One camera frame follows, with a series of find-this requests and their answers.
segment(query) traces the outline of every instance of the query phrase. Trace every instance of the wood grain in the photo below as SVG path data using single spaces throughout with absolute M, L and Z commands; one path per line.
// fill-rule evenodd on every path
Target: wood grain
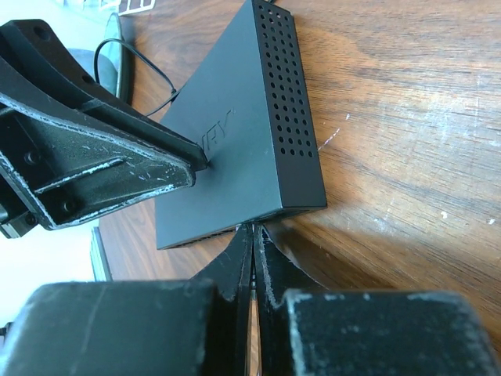
M 182 85 L 241 3 L 164 0 L 128 22 Z M 501 351 L 499 2 L 277 5 L 295 16 L 329 208 L 272 232 L 331 287 L 461 292 Z M 138 64 L 133 106 L 147 112 L 167 94 Z M 229 240 L 156 251 L 151 201 L 100 228 L 121 279 L 190 277 Z

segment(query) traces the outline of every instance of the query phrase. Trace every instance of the perforated panel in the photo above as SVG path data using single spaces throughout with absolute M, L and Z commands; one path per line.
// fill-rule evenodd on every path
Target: perforated panel
M 275 145 L 291 157 L 316 157 L 312 116 L 293 17 L 255 2 L 256 27 Z

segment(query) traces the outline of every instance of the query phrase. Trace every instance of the black cable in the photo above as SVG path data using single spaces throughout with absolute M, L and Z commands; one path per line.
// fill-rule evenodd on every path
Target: black cable
M 172 102 L 176 96 L 178 96 L 179 92 L 175 89 L 174 84 L 172 84 L 172 81 L 167 77 L 167 75 L 162 72 L 162 70 L 157 67 L 155 64 L 151 62 L 150 59 L 148 59 L 146 56 L 144 56 L 140 51 L 138 51 L 133 45 L 130 45 L 126 41 L 123 41 L 121 39 L 116 39 L 116 38 L 109 38 L 105 39 L 96 48 L 96 52 L 94 52 L 94 76 L 96 78 L 96 82 L 99 84 L 99 68 L 98 68 L 98 61 L 99 61 L 99 53 L 101 52 L 101 49 L 110 42 L 116 42 L 120 43 L 123 45 L 126 49 L 128 49 L 130 52 L 132 52 L 134 55 L 136 55 L 138 58 L 140 58 L 148 67 L 156 71 L 162 78 L 171 86 L 171 97 L 167 99 L 165 102 L 163 102 L 159 107 L 157 107 L 155 110 L 149 112 L 146 116 L 151 116 L 155 114 L 157 111 L 161 110 L 165 106 L 167 106 L 170 102 Z

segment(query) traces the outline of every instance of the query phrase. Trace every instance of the black box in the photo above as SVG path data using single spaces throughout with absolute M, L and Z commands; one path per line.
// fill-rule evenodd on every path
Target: black box
M 294 19 L 247 0 L 161 124 L 210 161 L 194 187 L 156 199 L 157 246 L 326 207 Z

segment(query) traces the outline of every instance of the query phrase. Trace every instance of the logo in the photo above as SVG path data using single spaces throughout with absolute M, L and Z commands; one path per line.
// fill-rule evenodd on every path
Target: logo
M 235 114 L 231 109 L 226 113 L 223 121 L 218 121 L 212 125 L 202 136 L 202 149 L 206 154 L 213 153 L 218 145 L 222 144 L 222 140 L 228 135 L 230 115 Z

